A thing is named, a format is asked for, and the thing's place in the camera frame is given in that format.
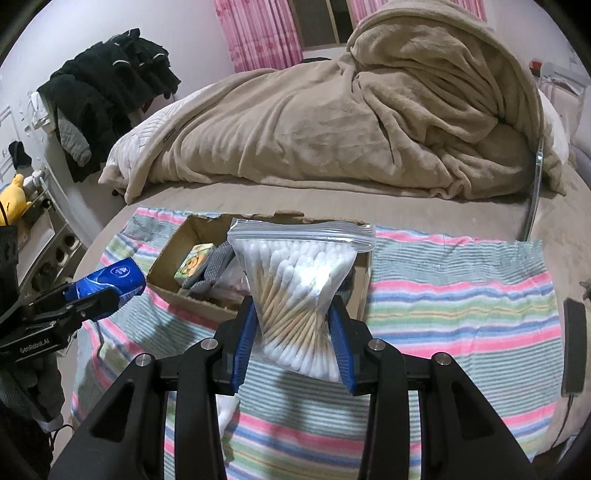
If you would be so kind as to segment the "white shelf unit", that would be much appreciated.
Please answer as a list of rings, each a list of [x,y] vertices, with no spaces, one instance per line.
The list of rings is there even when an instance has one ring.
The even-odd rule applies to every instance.
[[[21,294],[32,298],[71,280],[86,248],[42,176],[25,178],[30,205],[17,223]]]

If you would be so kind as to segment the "pink curtain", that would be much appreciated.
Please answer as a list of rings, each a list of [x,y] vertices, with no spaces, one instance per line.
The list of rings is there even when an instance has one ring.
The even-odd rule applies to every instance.
[[[383,1],[221,0],[213,8],[235,72],[283,69],[342,48]]]

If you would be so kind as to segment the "cotton swab bag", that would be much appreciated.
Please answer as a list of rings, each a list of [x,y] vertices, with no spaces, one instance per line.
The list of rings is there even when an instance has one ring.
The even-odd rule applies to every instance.
[[[263,357],[304,376],[341,380],[325,316],[356,258],[374,250],[375,227],[235,218],[228,242],[249,282]]]

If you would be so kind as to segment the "black hanging clothes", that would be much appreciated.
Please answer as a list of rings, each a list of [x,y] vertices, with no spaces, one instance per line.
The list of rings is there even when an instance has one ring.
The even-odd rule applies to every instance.
[[[168,51],[137,28],[98,42],[66,61],[38,87],[56,122],[56,137],[75,183],[98,172],[116,141],[132,128],[130,115],[181,80]]]

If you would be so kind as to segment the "beige fleece blanket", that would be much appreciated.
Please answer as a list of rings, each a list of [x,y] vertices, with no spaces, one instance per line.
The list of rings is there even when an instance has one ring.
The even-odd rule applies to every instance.
[[[544,116],[530,72],[484,22],[449,1],[392,1],[339,59],[231,75],[139,131],[146,144],[116,144],[99,178],[126,201],[150,183],[230,179],[478,200],[531,187]],[[544,152],[555,192],[564,165]]]

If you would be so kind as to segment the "grey dotted sock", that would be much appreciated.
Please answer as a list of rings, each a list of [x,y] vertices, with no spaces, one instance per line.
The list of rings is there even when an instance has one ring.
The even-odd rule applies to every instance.
[[[233,257],[235,251],[228,242],[215,246],[204,264],[198,266],[197,271],[183,281],[181,294],[195,300],[206,299]]]

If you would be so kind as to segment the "white cotton pads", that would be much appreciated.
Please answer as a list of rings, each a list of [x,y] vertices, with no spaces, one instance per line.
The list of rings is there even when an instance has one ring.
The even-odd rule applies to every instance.
[[[217,411],[217,423],[219,436],[222,437],[228,424],[235,415],[235,410],[238,408],[239,398],[236,395],[217,395],[216,400],[216,411]]]

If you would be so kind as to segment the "cream embroidered pillow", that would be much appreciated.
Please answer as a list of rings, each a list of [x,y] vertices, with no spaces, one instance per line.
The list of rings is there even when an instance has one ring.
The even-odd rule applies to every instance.
[[[569,139],[567,137],[562,119],[548,97],[538,90],[544,116],[544,152],[547,157],[552,156],[557,162],[564,165],[570,155]]]

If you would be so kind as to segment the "striped colourful towel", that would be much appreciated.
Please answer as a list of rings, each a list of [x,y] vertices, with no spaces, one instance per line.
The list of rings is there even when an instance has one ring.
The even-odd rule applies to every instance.
[[[449,353],[528,458],[542,448],[563,374],[556,293],[540,242],[508,243],[379,227],[365,320],[405,354]],[[139,353],[168,357],[215,323],[154,290],[78,333],[71,418],[80,424]],[[222,436],[231,479],[354,479],[369,401],[339,383],[249,362]]]

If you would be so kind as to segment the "open cardboard box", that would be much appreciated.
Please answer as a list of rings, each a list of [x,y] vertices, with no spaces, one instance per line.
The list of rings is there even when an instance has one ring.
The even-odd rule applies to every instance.
[[[213,281],[205,281],[205,287],[199,290],[197,297],[190,296],[188,290],[195,282],[202,282],[204,271],[216,247],[228,238],[228,229],[233,219],[252,219],[279,224],[304,225],[332,221],[330,218],[315,219],[304,216],[296,211],[276,211],[273,214],[237,214],[237,213],[191,213],[173,233],[156,261],[150,268],[146,282],[174,311],[181,310],[197,317],[221,323],[235,317],[238,304],[242,301],[242,294],[246,293],[246,285],[240,274],[231,281],[228,279],[228,293],[230,298],[212,296]],[[349,316],[363,320],[367,305],[370,285],[370,263],[372,252],[358,253],[353,264],[353,278],[349,279],[352,293],[346,301]]]

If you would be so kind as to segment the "blue tissue pack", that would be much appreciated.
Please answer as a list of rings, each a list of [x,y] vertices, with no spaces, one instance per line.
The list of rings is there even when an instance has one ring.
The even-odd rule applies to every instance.
[[[128,257],[71,283],[64,297],[67,301],[74,301],[104,289],[114,289],[118,295],[118,307],[121,308],[134,296],[141,295],[145,287],[145,276],[135,261]]]

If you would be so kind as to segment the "clear bag of items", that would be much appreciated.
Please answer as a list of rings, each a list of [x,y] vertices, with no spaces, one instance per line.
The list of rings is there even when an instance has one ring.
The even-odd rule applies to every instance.
[[[249,281],[238,259],[233,258],[211,287],[209,299],[221,307],[235,309],[249,296]]]

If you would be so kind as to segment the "yellow plush toy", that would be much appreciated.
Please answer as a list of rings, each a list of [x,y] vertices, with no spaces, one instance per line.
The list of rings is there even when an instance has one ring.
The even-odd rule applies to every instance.
[[[15,225],[30,205],[24,191],[24,176],[16,174],[1,192],[1,225]]]

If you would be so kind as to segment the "capybara tissue pack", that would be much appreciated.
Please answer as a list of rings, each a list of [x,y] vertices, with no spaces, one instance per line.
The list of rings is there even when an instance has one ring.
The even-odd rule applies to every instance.
[[[173,276],[176,283],[182,288],[190,287],[204,272],[214,250],[213,243],[193,245]]]

